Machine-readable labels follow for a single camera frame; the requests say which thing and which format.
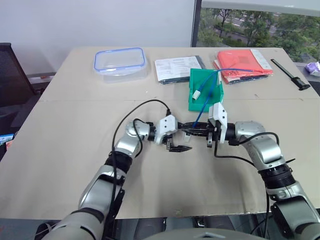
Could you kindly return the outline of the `dark side table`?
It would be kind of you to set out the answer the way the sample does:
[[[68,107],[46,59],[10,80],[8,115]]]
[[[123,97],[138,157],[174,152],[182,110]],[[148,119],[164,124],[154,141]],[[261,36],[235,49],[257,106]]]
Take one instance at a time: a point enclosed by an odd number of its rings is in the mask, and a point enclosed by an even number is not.
[[[303,74],[308,83],[313,87],[320,97],[320,76],[310,75],[310,73],[305,69],[306,63],[295,62],[294,65],[299,69],[299,71]]]

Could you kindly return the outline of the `small colourful box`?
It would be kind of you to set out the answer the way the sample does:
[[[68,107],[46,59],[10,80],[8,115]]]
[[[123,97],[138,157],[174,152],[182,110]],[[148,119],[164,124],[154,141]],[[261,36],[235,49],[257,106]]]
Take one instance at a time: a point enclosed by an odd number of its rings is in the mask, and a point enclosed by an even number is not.
[[[0,135],[0,146],[14,139],[14,134],[3,134]]]

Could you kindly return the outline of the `clear container with blue rim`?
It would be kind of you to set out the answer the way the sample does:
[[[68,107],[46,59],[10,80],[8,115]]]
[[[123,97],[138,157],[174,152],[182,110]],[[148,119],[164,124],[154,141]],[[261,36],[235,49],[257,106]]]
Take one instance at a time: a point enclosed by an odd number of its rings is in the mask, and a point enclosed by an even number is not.
[[[148,60],[140,47],[99,51],[94,56],[94,71],[107,83],[129,82],[148,75]]]

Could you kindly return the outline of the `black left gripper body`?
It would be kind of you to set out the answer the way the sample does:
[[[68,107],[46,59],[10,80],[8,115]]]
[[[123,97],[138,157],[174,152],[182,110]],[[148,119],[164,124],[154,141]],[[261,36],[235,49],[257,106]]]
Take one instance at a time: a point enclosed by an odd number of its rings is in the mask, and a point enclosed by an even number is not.
[[[164,125],[163,131],[164,131],[164,137],[163,137],[163,143],[166,145],[166,149],[170,152],[170,147],[175,146],[173,142],[173,135],[178,130],[178,124],[176,121],[173,121],[171,123],[166,123]]]

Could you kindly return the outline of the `dark window frame post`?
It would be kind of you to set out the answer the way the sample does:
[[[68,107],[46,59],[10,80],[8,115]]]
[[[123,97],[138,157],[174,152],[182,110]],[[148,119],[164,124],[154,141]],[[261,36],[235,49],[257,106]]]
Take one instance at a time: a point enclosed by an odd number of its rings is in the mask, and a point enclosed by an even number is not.
[[[192,22],[191,43],[190,43],[190,46],[192,48],[197,46],[201,8],[202,8],[202,0],[195,0],[194,1],[194,12],[193,12],[193,22]]]

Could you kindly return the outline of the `black mesh chair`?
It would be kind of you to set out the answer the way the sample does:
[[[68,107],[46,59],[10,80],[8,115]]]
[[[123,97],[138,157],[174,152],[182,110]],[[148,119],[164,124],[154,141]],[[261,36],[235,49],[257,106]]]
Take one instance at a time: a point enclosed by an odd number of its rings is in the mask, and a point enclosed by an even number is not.
[[[22,105],[36,95],[12,44],[0,42],[0,107]]]

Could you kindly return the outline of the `green plastic bin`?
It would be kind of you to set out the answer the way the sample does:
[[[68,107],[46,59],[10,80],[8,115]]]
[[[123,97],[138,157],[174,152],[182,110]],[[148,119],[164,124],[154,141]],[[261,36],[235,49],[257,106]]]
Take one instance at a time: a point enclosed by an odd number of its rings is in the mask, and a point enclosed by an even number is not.
[[[199,112],[211,93],[204,112],[209,111],[209,107],[215,103],[222,103],[224,99],[224,89],[222,81],[219,79],[221,74],[217,70],[212,69],[195,69],[190,70],[189,79],[189,95],[188,95],[188,110]],[[195,90],[201,92],[197,100],[192,98]]]

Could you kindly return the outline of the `red packet in bag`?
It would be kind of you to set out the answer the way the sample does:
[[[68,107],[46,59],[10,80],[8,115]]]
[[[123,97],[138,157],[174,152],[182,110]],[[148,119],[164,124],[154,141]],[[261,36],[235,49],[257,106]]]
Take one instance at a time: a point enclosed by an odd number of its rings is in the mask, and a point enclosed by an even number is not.
[[[272,67],[262,53],[252,48],[219,51],[212,65],[221,70],[227,85],[259,80],[273,74]]]

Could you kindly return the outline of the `grey robot torso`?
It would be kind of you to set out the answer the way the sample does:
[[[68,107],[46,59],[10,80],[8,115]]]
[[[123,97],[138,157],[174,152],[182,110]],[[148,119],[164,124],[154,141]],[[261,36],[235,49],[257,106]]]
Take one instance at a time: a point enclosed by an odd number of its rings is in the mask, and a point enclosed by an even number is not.
[[[247,233],[218,228],[186,228],[164,231],[144,240],[255,240]]]

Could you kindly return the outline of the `white printed sheet in bag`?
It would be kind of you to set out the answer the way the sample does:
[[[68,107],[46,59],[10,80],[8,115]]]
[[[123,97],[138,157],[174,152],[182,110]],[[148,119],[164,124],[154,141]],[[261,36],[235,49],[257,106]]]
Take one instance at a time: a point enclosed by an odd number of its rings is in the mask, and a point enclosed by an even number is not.
[[[157,59],[154,66],[161,85],[189,82],[191,69],[206,68],[199,55]]]

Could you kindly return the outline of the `purple white wrapper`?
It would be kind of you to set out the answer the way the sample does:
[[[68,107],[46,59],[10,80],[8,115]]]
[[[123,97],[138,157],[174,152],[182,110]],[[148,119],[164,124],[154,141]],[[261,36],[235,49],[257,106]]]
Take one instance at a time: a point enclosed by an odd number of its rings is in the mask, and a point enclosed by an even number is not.
[[[320,77],[320,61],[310,62],[304,68],[311,76]]]

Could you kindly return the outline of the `black stick tool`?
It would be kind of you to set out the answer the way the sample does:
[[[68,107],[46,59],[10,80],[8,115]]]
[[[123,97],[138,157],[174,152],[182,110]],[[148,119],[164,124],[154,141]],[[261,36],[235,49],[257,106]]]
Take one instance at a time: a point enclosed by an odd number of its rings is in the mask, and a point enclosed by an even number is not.
[[[299,77],[293,76],[286,68],[284,68],[279,62],[277,62],[275,59],[271,59],[271,62],[273,62],[285,75],[287,75],[290,80],[298,87],[300,91],[307,90],[311,86],[309,84],[306,84],[303,82]]]

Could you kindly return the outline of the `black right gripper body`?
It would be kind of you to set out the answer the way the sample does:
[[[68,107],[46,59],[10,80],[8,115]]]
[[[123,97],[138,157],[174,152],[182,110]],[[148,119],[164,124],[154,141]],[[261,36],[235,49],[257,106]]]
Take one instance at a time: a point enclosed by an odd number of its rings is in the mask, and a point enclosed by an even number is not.
[[[215,144],[219,143],[221,137],[221,123],[218,120],[211,122],[207,121],[206,130],[207,130],[207,144],[208,148],[212,148]]]

